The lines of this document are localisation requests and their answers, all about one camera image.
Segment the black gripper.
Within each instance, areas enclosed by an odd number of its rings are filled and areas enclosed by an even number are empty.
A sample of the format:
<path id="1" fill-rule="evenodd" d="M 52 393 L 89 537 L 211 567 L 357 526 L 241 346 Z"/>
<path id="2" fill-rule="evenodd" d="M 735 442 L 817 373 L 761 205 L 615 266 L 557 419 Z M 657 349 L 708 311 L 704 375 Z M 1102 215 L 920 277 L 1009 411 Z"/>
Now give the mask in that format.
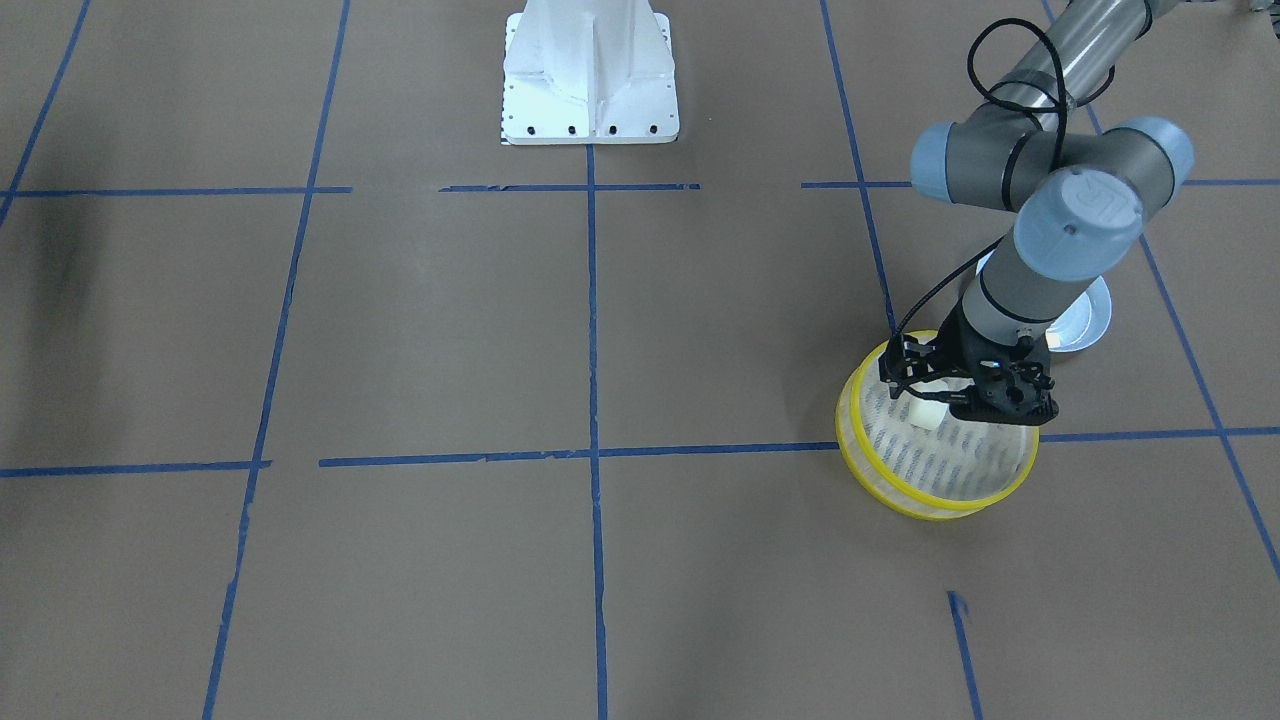
<path id="1" fill-rule="evenodd" d="M 1027 337 L 1006 347 L 979 337 L 955 307 L 936 336 L 922 333 L 888 338 L 878 359 L 879 380 L 899 400 L 913 387 L 947 379 L 948 393 L 923 398 L 945 400 L 948 416 L 980 423 L 1048 423 L 1059 415 L 1050 374 L 1051 352 Z"/>

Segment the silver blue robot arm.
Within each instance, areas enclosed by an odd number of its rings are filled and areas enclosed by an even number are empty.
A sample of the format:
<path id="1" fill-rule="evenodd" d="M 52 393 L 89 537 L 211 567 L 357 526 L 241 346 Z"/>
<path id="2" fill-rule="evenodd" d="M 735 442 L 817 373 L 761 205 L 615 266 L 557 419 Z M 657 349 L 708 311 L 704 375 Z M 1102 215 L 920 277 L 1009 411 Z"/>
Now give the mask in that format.
<path id="1" fill-rule="evenodd" d="M 1184 129 L 1138 117 L 1074 135 L 1070 115 L 1106 91 L 1119 58 L 1171 1 L 1071 1 L 1047 29 L 1019 18 L 1036 45 L 997 83 L 966 73 L 982 104 L 925 129 L 913 188 L 954 205 L 1014 214 L 977 254 L 975 278 L 924 341 L 899 327 L 879 356 L 891 398 L 943 405 L 963 421 L 1041 427 L 1053 420 L 1051 325 L 1138 241 L 1196 164 Z"/>

